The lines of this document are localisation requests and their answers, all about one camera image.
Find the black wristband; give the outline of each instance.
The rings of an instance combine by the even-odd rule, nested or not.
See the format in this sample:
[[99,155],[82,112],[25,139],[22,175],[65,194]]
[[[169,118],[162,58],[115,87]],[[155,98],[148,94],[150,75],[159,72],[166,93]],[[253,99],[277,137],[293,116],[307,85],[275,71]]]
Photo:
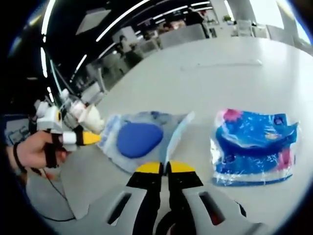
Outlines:
[[18,145],[19,145],[19,144],[20,144],[20,143],[15,143],[15,144],[13,145],[13,156],[14,156],[16,165],[18,165],[20,171],[21,171],[22,173],[26,173],[27,171],[26,171],[25,167],[22,166],[22,164],[21,164],[21,162],[20,162],[20,160],[19,160],[19,157],[18,157],[18,153],[17,153],[17,148],[18,148]]

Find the plastic bag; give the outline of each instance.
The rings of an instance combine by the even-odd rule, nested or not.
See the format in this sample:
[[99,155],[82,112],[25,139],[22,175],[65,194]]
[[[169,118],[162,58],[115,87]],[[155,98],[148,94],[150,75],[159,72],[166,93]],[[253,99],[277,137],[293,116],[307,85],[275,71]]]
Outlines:
[[286,114],[226,109],[218,112],[214,125],[214,184],[265,185],[292,176],[298,123],[289,124]]
[[[193,112],[183,115],[171,115],[157,111],[113,115],[109,117],[105,129],[101,132],[101,141],[97,146],[112,162],[129,173],[134,173],[140,165],[147,162],[157,161],[166,164],[179,143],[188,123],[191,122],[194,116],[195,114]],[[149,130],[142,133],[140,130],[136,131],[129,128],[129,139],[126,140],[126,143],[119,144],[119,134],[123,127],[125,128],[130,123],[141,124],[144,127],[147,125]],[[158,128],[161,130],[161,137],[159,136]],[[142,156],[138,157],[138,148],[145,147],[146,139],[150,139],[153,135],[158,135],[152,140],[155,146],[152,145],[151,148],[144,149]],[[125,156],[123,153],[124,149],[121,148],[131,148],[132,153],[134,151],[135,153]]]

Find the blue oval sponge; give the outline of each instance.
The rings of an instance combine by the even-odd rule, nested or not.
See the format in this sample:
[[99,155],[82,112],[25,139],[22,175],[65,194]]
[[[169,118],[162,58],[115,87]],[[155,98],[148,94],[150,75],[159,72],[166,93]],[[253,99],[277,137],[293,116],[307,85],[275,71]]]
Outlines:
[[163,130],[148,123],[127,123],[118,132],[116,146],[128,158],[147,155],[163,139]]

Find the white table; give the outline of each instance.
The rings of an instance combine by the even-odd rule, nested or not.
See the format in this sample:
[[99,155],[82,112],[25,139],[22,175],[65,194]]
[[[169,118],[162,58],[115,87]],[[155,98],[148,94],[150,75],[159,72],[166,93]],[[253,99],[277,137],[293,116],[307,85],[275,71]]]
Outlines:
[[[192,165],[208,183],[212,173],[209,135],[219,109],[283,112],[300,120],[302,142],[290,179],[268,186],[219,188],[243,205],[250,220],[274,228],[298,205],[312,178],[312,71],[313,57],[280,42],[261,38],[201,40],[149,56],[125,75],[98,108],[104,117],[144,110],[195,111],[173,158]],[[96,146],[73,153],[63,168],[66,195],[77,211],[87,198],[98,197],[128,179]],[[166,211],[163,203],[160,214]]]

